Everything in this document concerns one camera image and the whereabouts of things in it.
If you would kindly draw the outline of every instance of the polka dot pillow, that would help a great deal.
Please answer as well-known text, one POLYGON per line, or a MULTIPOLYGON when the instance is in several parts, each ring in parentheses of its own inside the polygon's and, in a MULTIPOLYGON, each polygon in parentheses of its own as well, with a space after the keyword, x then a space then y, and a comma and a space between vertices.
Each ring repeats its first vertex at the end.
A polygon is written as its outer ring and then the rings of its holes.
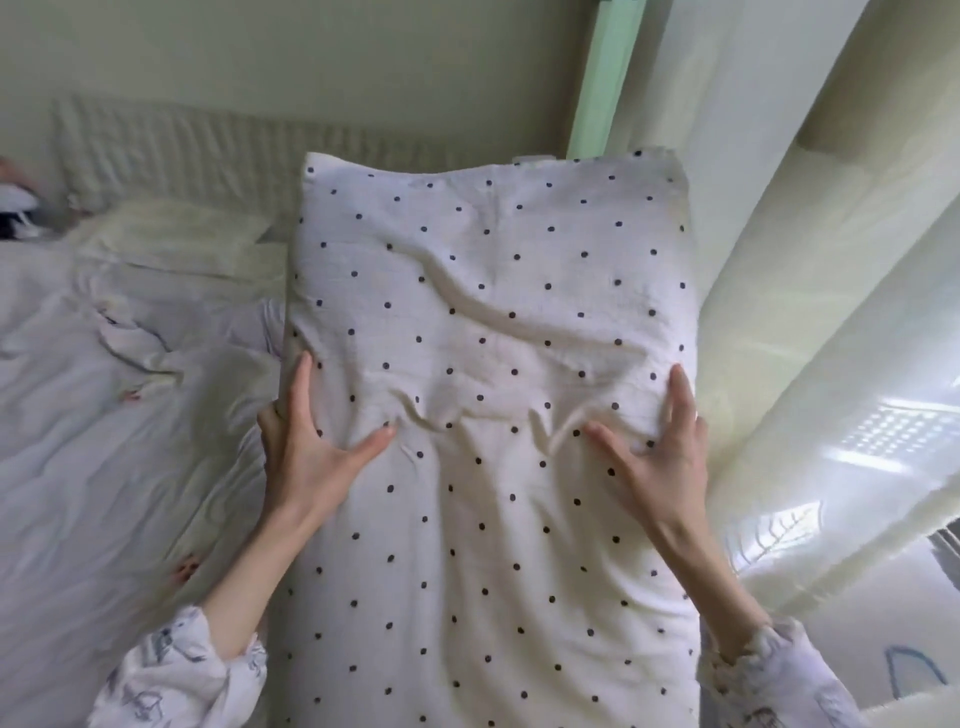
POLYGON ((660 150, 411 175, 310 155, 286 375, 398 434, 291 569, 277 724, 696 725, 696 614, 581 427, 655 447, 696 365, 686 187, 660 150))

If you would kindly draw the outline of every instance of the wrinkled bed sheet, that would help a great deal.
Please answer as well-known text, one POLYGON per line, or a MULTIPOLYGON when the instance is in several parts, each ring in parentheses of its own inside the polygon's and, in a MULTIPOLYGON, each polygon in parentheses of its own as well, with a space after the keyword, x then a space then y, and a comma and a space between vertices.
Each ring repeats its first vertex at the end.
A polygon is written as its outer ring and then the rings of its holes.
POLYGON ((281 284, 0 243, 0 725, 82 725, 137 634, 249 532, 281 284))

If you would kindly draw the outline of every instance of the sleeve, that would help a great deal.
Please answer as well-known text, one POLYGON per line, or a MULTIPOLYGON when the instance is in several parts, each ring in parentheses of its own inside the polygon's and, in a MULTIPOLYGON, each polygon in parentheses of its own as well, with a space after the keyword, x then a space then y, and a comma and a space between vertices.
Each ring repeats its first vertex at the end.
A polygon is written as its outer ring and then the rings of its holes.
POLYGON ((144 637, 107 678, 88 728, 240 728, 267 678, 267 652, 254 635, 247 651, 221 660, 199 607, 181 609, 144 637))
POLYGON ((705 653, 698 680, 722 728, 866 728, 850 693, 793 620, 763 627, 733 664, 705 653))

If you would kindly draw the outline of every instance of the tufted headboard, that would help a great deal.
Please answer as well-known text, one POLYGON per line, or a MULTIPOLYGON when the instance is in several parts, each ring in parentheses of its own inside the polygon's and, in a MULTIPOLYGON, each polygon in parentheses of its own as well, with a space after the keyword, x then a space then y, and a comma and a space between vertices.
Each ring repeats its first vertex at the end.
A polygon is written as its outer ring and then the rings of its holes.
POLYGON ((293 235, 307 152, 407 172, 456 169, 463 157, 394 134, 95 96, 58 99, 55 121, 71 205, 102 212, 148 193, 253 210, 274 218, 279 240, 293 235))

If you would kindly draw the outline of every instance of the blue curved line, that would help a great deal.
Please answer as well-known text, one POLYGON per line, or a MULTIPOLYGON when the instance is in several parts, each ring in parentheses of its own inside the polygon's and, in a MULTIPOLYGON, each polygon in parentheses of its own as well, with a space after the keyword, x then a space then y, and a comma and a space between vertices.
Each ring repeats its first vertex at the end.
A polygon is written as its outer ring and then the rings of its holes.
POLYGON ((894 658, 897 655, 903 655, 904 657, 912 657, 916 660, 920 660, 930 668, 930 671, 933 672, 934 675, 936 675, 936 678, 940 681, 941 685, 948 684, 947 678, 944 676, 944 673, 940 671, 940 668, 937 667, 937 664, 924 655, 919 649, 906 647, 901 644, 891 644, 889 647, 883 650, 883 655, 887 659, 887 674, 890 676, 890 690, 893 691, 894 700, 900 700, 902 697, 900 693, 900 684, 897 682, 897 671, 894 667, 894 658))

